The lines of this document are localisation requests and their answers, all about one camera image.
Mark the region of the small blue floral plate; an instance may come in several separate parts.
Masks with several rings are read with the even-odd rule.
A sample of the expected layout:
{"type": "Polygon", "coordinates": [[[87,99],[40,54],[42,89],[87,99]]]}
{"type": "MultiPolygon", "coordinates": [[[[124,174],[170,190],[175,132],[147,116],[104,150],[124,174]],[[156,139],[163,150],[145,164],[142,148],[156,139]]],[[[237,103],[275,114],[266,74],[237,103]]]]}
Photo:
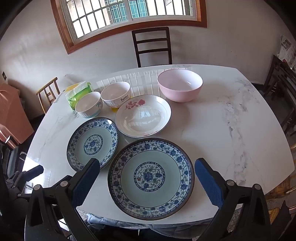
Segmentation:
{"type": "Polygon", "coordinates": [[[119,132],[115,123],[105,117],[92,118],[79,126],[71,136],[66,156],[71,168],[81,171],[92,158],[104,168],[115,155],[119,132]]]}

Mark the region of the white bowl blue band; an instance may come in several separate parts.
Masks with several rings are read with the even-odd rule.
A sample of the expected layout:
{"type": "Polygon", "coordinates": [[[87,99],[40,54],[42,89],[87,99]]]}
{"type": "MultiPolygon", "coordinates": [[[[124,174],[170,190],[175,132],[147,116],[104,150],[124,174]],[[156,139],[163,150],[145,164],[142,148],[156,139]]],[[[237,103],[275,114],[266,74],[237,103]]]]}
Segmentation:
{"type": "Polygon", "coordinates": [[[101,94],[97,91],[83,96],[76,104],[75,111],[84,118],[99,116],[103,107],[101,94]]]}

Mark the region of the white rabbit bowl pink band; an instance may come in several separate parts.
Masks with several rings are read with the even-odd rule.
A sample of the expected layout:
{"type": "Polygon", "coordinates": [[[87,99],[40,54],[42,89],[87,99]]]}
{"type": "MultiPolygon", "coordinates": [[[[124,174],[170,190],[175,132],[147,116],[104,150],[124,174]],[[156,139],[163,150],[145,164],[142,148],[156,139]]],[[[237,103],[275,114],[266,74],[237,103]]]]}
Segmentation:
{"type": "Polygon", "coordinates": [[[120,108],[132,97],[128,82],[116,82],[106,87],[101,92],[101,98],[109,108],[120,108]]]}

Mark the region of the white plate with pink rose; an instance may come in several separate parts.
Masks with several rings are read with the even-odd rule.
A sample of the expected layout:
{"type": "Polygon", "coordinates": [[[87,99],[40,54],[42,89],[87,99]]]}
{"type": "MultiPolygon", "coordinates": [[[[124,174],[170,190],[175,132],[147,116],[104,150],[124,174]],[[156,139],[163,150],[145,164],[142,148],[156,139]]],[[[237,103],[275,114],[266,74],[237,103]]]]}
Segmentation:
{"type": "Polygon", "coordinates": [[[156,95],[140,95],[125,102],[117,111],[115,124],[131,138],[146,138],[163,130],[171,119],[171,106],[156,95]]]}

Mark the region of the wood framed window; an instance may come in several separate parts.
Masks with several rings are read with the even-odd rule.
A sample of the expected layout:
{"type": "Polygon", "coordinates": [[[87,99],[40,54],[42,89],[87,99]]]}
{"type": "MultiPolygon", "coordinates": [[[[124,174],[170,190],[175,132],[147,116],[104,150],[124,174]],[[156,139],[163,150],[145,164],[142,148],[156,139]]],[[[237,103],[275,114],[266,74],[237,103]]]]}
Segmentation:
{"type": "Polygon", "coordinates": [[[166,26],[207,27],[205,1],[51,0],[53,16],[68,54],[112,35],[166,26]]]}

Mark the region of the green tissue pack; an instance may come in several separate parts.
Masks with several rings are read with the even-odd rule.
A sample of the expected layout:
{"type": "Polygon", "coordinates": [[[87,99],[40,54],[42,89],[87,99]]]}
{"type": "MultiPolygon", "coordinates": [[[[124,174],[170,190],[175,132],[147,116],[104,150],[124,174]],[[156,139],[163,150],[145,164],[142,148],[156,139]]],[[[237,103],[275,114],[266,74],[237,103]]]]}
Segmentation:
{"type": "Polygon", "coordinates": [[[72,110],[75,109],[77,102],[86,94],[93,92],[93,88],[90,82],[83,81],[78,84],[71,85],[66,88],[66,99],[72,110]]]}

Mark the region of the pink covered cabinet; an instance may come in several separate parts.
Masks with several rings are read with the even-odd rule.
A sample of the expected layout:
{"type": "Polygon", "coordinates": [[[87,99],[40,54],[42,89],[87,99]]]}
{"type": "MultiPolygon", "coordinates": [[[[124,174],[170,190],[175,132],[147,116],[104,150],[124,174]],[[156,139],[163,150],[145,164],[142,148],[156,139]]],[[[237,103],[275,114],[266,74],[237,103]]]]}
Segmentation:
{"type": "Polygon", "coordinates": [[[33,128],[21,104],[19,90],[1,84],[1,140],[12,136],[17,144],[22,144],[33,132],[33,128]]]}

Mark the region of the newspaper bundle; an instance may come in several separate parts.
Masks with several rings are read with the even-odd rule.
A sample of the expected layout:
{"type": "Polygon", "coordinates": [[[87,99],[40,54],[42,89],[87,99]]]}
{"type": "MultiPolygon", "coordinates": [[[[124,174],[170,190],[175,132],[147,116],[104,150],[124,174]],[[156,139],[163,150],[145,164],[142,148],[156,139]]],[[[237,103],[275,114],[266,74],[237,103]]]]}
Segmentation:
{"type": "Polygon", "coordinates": [[[280,36],[280,52],[277,57],[287,63],[291,69],[295,69],[295,46],[285,36],[280,36]]]}

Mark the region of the large pink bowl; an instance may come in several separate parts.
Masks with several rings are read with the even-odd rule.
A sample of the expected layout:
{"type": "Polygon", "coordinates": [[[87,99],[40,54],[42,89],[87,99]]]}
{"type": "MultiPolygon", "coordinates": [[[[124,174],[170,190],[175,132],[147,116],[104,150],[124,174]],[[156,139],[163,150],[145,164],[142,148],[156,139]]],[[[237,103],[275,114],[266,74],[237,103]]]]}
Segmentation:
{"type": "Polygon", "coordinates": [[[185,103],[195,99],[203,86],[203,79],[187,69],[169,69],[158,75],[162,94],[171,101],[185,103]]]}

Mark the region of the large blue floral plate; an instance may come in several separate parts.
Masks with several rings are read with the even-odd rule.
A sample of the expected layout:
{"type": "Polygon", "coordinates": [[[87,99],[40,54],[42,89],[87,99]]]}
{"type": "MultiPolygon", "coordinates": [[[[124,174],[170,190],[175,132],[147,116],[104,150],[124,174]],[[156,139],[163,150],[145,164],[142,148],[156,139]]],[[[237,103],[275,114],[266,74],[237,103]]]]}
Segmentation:
{"type": "Polygon", "coordinates": [[[116,206],[140,220],[159,220],[178,212],[194,188],[194,168],[185,151],[163,138],[143,138],[124,147],[108,172],[116,206]]]}

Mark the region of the light wooden chair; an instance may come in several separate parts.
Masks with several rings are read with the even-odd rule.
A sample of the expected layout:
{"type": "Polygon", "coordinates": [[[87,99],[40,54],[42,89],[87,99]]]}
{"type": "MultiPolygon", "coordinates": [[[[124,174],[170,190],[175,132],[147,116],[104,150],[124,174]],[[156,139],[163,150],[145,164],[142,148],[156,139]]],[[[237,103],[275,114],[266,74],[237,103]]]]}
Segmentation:
{"type": "Polygon", "coordinates": [[[47,84],[45,84],[41,89],[36,92],[36,96],[38,97],[39,103],[44,114],[47,113],[47,110],[51,107],[57,97],[60,95],[60,89],[57,84],[58,77],[53,78],[47,84]],[[42,94],[45,96],[47,104],[44,103],[42,94]]]}

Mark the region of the black mesh chair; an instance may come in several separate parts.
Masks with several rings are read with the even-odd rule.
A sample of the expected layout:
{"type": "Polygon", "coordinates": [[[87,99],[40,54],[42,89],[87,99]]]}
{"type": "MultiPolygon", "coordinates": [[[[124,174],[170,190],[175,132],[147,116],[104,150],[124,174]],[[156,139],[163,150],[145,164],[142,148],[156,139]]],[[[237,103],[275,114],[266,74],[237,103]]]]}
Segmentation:
{"type": "Polygon", "coordinates": [[[16,171],[21,172],[26,156],[27,153],[22,151],[12,136],[1,141],[1,164],[5,180],[11,178],[16,171]]]}

